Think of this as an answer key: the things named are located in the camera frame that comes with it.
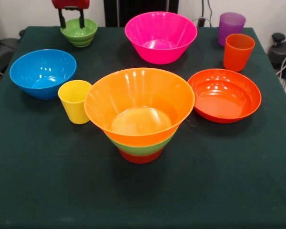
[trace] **bowl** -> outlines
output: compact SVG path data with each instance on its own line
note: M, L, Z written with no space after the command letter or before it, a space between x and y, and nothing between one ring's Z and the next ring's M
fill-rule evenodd
M58 89L74 77L77 63L69 53L44 49L17 59L10 68L10 79L24 92L38 99L58 97Z
M60 27L61 33L76 47L88 46L96 34L97 23L90 20L84 19L85 27L80 28L79 19L72 19L66 22L66 28Z
M237 122L253 114L262 102L255 83L230 70L204 70L194 74L188 83L195 93L195 110L213 122Z
M194 101L190 85L180 76L161 69L132 68L93 84L84 109L111 140L145 147L171 137Z
M144 147L138 147L138 146L127 146L127 145L123 145L119 142L116 142L112 139L109 139L111 140L111 142L116 146L118 147L118 149L128 153L128 154L131 154L131 155L135 155L135 156L146 156L146 155L150 155L150 154L153 154L157 151L159 151L160 149L163 149L166 144L172 139L174 134L172 134L168 139L162 141L162 142L159 142L155 145L152 145L152 146L144 146Z
M157 159L163 151L163 149L160 149L159 151L157 151L153 154L149 154L149 155L145 155L145 156L137 156L137 155L128 154L128 153L120 150L119 148L118 148L118 150L124 159L126 159L127 161L132 162L134 164L150 163L150 162L154 161L155 159Z
M163 142L160 142L153 146L145 146L145 147L126 146L118 142L115 142L110 138L109 139L118 148L120 154L126 160L135 164L146 164L158 158L158 156L162 153L163 148L172 139L173 135L171 135L168 139L164 140Z
M176 61L195 40L197 28L176 13L149 12L132 18L125 34L142 59L155 64Z

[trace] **orange cup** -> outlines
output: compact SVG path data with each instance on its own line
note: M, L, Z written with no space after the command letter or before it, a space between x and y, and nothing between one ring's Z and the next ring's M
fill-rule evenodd
M255 41L244 34L231 34L225 40L224 67L228 70L240 72L245 68Z

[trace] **blue bowl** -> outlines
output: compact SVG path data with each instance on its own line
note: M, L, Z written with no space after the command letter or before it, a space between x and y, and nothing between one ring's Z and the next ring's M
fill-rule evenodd
M11 80L24 92L38 99L58 97L58 89L74 77L77 64L69 53L45 49L17 59L10 68Z

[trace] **red bowl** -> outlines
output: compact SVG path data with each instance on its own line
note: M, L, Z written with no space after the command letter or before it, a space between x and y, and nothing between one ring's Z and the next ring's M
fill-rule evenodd
M216 123L233 123L253 114L262 102L256 84L240 73L207 69L194 74L188 83L195 93L194 109Z
M135 164L146 164L149 162L154 161L155 159L158 158L158 156L160 156L160 154L162 153L163 149L160 149L159 151L153 153L153 154L149 154L149 155L145 155L145 156L137 156L137 155L131 155L128 154L122 150L120 150L118 148L120 154L122 157L124 157L124 159L126 159L129 162L135 163Z

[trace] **yellow cup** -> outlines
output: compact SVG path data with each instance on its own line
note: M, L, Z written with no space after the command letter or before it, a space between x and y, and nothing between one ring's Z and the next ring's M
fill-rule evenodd
M87 81L72 80L59 88L58 96L71 122L84 124L89 121L84 110L84 99L91 87Z

